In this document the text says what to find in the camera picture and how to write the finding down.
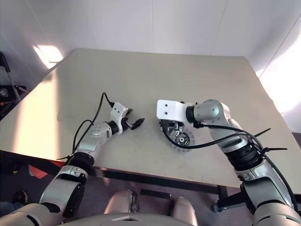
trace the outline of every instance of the table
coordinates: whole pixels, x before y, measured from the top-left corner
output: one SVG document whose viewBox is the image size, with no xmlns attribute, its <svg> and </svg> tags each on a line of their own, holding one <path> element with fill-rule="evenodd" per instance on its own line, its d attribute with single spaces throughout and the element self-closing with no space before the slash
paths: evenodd
<svg viewBox="0 0 301 226">
<path fill-rule="evenodd" d="M 51 160 L 70 154 L 77 127 L 94 116 L 103 91 L 134 109 L 130 121 L 145 121 L 107 142 L 96 167 L 239 187 L 216 145 L 177 153 L 156 118 L 158 99 L 201 103 L 214 98 L 230 108 L 243 129 L 255 134 L 272 128 L 259 139 L 264 146 L 289 149 L 268 155 L 293 192 L 301 194 L 301 150 L 244 57 L 76 49 L 0 122 L 0 149 Z M 99 121 L 109 114 L 104 103 Z M 211 141 L 207 129 L 193 133 L 196 144 Z"/>
</svg>

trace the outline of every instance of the metal stand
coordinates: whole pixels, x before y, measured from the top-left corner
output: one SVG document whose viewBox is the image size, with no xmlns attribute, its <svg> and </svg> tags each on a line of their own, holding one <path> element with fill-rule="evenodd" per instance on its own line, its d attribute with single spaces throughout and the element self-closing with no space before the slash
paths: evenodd
<svg viewBox="0 0 301 226">
<path fill-rule="evenodd" d="M 237 194 L 220 198 L 217 203 L 211 206 L 211 209 L 215 213 L 220 213 L 223 210 L 241 206 L 245 203 L 245 201 L 245 196 L 242 192 L 239 192 Z"/>
<path fill-rule="evenodd" d="M 0 52 L 0 66 L 3 66 L 5 68 L 5 71 L 8 74 L 8 79 L 10 81 L 11 87 L 15 93 L 16 100 L 19 103 L 21 101 L 21 98 L 19 96 L 18 90 L 15 88 L 15 83 L 14 83 L 13 79 L 11 78 L 8 62 L 6 61 L 6 58 L 2 52 Z"/>
</svg>

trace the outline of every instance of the red object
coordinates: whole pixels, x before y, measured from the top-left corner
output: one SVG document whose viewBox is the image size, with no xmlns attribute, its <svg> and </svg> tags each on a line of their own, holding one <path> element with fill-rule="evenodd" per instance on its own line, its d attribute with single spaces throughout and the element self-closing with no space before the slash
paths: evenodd
<svg viewBox="0 0 301 226">
<path fill-rule="evenodd" d="M 57 165 L 58 167 L 62 167 L 65 162 L 63 161 L 54 161 L 54 160 L 49 160 L 51 163 L 53 163 L 54 165 Z M 29 171 L 31 173 L 32 176 L 38 178 L 38 179 L 42 179 L 43 177 L 45 177 L 47 175 L 47 173 L 45 173 L 44 171 L 29 165 Z"/>
</svg>

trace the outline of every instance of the gear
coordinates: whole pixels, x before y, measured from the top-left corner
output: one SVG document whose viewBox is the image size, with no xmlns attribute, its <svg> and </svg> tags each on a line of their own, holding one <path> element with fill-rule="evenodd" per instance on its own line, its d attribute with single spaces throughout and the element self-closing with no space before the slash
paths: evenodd
<svg viewBox="0 0 301 226">
<path fill-rule="evenodd" d="M 185 127 L 181 127 L 180 130 L 173 130 L 169 136 L 176 143 L 183 146 L 194 145 L 195 142 L 193 134 Z M 172 145 L 172 147 L 179 153 L 188 153 L 191 151 L 191 149 L 180 148 L 175 145 Z"/>
</svg>

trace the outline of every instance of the black mechanical part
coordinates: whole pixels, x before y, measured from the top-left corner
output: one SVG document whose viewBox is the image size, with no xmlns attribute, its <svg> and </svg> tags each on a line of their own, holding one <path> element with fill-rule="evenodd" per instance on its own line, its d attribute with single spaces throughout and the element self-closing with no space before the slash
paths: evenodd
<svg viewBox="0 0 301 226">
<path fill-rule="evenodd" d="M 81 184 L 78 184 L 73 190 L 68 203 L 66 205 L 63 216 L 66 218 L 71 218 L 79 209 L 80 202 L 84 196 L 85 187 Z"/>
<path fill-rule="evenodd" d="M 107 124 L 111 127 L 112 135 L 114 135 L 115 133 L 118 133 L 119 129 L 118 129 L 118 125 L 116 124 L 116 122 L 109 121 L 109 122 L 107 122 Z"/>
<path fill-rule="evenodd" d="M 170 217 L 172 216 L 173 211 L 174 211 L 174 203 L 175 203 L 175 200 L 172 199 L 172 200 L 170 201 L 170 203 L 169 203 L 169 206 L 168 206 L 168 212 L 167 212 L 167 215 L 170 216 Z"/>
<path fill-rule="evenodd" d="M 130 204 L 130 212 L 138 213 L 140 210 L 139 197 L 135 191 L 131 191 L 131 192 L 132 192 L 132 201 Z"/>
<path fill-rule="evenodd" d="M 263 160 L 263 157 L 258 153 L 253 143 L 248 143 L 244 147 L 225 154 L 237 171 L 253 168 Z"/>
<path fill-rule="evenodd" d="M 227 208 L 233 208 L 239 204 L 243 204 L 244 202 L 245 202 L 245 194 L 239 192 L 219 199 L 217 203 L 211 207 L 211 210 L 216 213 L 222 212 Z"/>
<path fill-rule="evenodd" d="M 246 203 L 246 207 L 248 208 L 248 210 L 250 211 L 250 213 L 252 213 L 252 215 L 254 215 L 256 208 L 254 207 L 250 197 L 248 196 L 246 189 L 244 187 L 244 184 L 240 185 L 240 191 L 243 194 L 244 198 L 245 198 L 245 203 Z"/>
<path fill-rule="evenodd" d="M 144 122 L 145 118 L 141 118 L 138 119 L 137 121 L 135 121 L 132 126 L 130 127 L 131 130 L 134 130 L 135 128 L 138 128 L 139 126 L 141 126 L 141 124 Z"/>
<path fill-rule="evenodd" d="M 70 181 L 74 181 L 74 182 L 79 182 L 82 185 L 85 185 L 86 181 L 87 181 L 87 178 L 86 178 L 85 174 L 83 174 L 83 173 L 81 173 L 78 177 L 70 175 L 70 174 L 61 174 L 57 178 L 64 179 L 64 180 L 70 180 Z"/>
<path fill-rule="evenodd" d="M 222 186 L 222 185 L 218 185 L 217 189 L 218 189 L 218 198 L 219 199 L 223 199 L 223 198 L 228 197 L 227 187 Z"/>
<path fill-rule="evenodd" d="M 179 145 L 188 146 L 190 139 L 187 133 L 180 132 L 179 135 L 176 136 L 175 142 L 177 142 Z"/>
<path fill-rule="evenodd" d="M 53 203 L 49 203 L 49 202 L 43 202 L 43 203 L 40 203 L 41 205 L 43 206 L 46 206 L 47 209 L 50 211 L 50 213 L 59 213 L 61 210 L 60 208 L 53 204 Z"/>
<path fill-rule="evenodd" d="M 169 127 L 169 123 L 170 123 L 170 121 L 166 120 L 166 119 L 161 119 L 160 122 L 159 122 L 159 124 L 162 127 L 163 131 L 167 131 L 167 129 Z"/>
<path fill-rule="evenodd" d="M 298 204 L 301 204 L 301 194 L 295 194 L 296 201 Z"/>
<path fill-rule="evenodd" d="M 90 169 L 94 164 L 94 159 L 87 153 L 76 152 L 68 162 L 68 165 L 77 166 L 87 173 L 89 173 Z"/>
<path fill-rule="evenodd" d="M 196 122 L 193 111 L 194 111 L 194 106 L 188 106 L 186 108 L 186 118 L 190 123 Z"/>
<path fill-rule="evenodd" d="M 202 191 L 211 194 L 219 193 L 216 186 L 209 186 L 205 184 L 174 180 L 174 179 L 151 177 L 142 174 L 118 172 L 109 169 L 103 170 L 103 176 L 105 178 L 132 181 L 132 182 L 138 182 L 138 183 L 149 184 L 149 185 L 179 188 L 179 189 L 197 191 L 197 192 Z"/>
<path fill-rule="evenodd" d="M 127 117 L 124 117 L 121 119 L 121 126 L 123 130 L 127 130 L 128 125 L 127 125 Z"/>
<path fill-rule="evenodd" d="M 175 127 L 175 123 L 176 123 L 176 121 L 169 121 L 169 127 L 174 128 Z M 177 121 L 177 123 L 178 123 L 179 127 L 184 126 L 184 123 L 181 122 L 181 121 Z"/>
<path fill-rule="evenodd" d="M 157 192 L 153 190 L 148 190 L 148 189 L 141 189 L 140 190 L 141 195 L 147 195 L 147 196 L 153 196 L 161 199 L 171 199 L 171 194 L 170 193 L 165 193 L 165 192 Z"/>
</svg>

